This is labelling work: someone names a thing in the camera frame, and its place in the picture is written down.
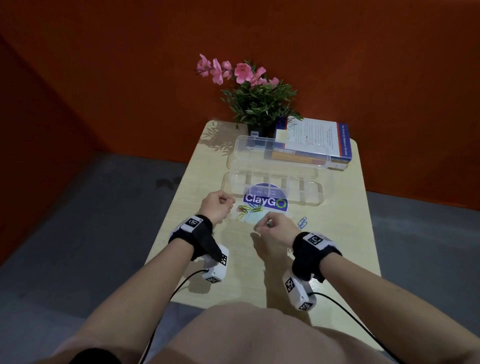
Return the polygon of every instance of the table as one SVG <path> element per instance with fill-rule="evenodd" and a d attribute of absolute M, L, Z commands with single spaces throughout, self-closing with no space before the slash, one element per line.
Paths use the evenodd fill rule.
<path fill-rule="evenodd" d="M 223 121 L 209 121 L 195 148 L 165 220 L 158 232 L 147 261 L 167 244 L 169 234 L 180 222 L 195 214 L 201 200 L 211 191 L 225 186 L 228 165 L 236 138 L 247 135 L 247 128 Z M 335 194 L 319 206 L 289 202 L 288 211 L 295 222 L 308 218 L 307 231 L 317 231 L 337 243 L 342 254 L 380 275 L 372 222 L 367 203 L 357 143 L 351 140 L 353 159 L 345 171 L 333 171 Z M 295 310 L 283 287 L 282 275 L 291 266 L 292 257 L 285 248 L 265 244 L 253 232 L 253 225 L 227 218 L 214 230 L 215 239 L 229 249 L 228 272 L 221 283 L 210 284 L 197 274 L 185 284 L 172 301 L 208 308 L 216 304 L 245 301 L 258 307 L 278 308 L 313 326 L 333 328 L 348 333 L 380 349 L 339 307 L 317 296 L 317 305 L 309 312 Z M 203 260 L 191 262 L 184 276 L 203 268 Z M 314 291 L 325 293 L 348 307 L 333 287 L 325 281 L 311 281 Z"/>

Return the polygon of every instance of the blue paper clip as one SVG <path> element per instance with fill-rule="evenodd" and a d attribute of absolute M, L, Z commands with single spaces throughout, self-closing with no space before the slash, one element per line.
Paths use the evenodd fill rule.
<path fill-rule="evenodd" d="M 307 218 L 305 216 L 302 217 L 297 225 L 299 226 L 299 229 L 302 230 L 305 226 L 307 226 Z"/>

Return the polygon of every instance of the potted plant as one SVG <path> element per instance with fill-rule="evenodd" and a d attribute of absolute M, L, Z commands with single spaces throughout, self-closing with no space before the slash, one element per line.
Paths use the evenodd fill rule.
<path fill-rule="evenodd" d="M 290 108 L 290 101 L 297 94 L 292 86 L 274 77 L 269 79 L 264 67 L 257 68 L 250 61 L 237 63 L 235 69 L 229 61 L 220 64 L 215 58 L 213 62 L 201 54 L 195 70 L 197 75 L 213 76 L 213 82 L 223 84 L 223 79 L 236 82 L 231 90 L 222 90 L 227 102 L 235 113 L 237 122 L 247 124 L 248 134 L 261 137 L 269 136 L 269 131 L 275 129 L 277 120 L 302 116 Z"/>

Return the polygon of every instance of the green recycling symbol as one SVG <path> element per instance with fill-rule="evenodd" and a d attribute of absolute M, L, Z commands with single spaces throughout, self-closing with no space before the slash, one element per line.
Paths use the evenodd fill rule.
<path fill-rule="evenodd" d="M 280 201 L 283 202 L 283 206 L 280 206 L 280 205 L 278 204 Z M 279 198 L 279 199 L 275 202 L 275 206 L 277 206 L 278 208 L 284 208 L 286 205 L 287 205 L 287 202 L 286 202 L 283 198 Z"/>

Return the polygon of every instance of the person's left arm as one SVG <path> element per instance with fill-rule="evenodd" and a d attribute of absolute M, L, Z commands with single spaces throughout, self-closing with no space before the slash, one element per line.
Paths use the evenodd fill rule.
<path fill-rule="evenodd" d="M 234 202 L 223 191 L 212 192 L 202 201 L 198 214 L 215 226 Z M 87 318 L 74 336 L 79 347 L 66 345 L 70 349 L 42 363 L 67 363 L 91 347 L 109 350 L 122 363 L 138 363 L 192 256 L 192 245 L 180 238 L 172 240 Z"/>

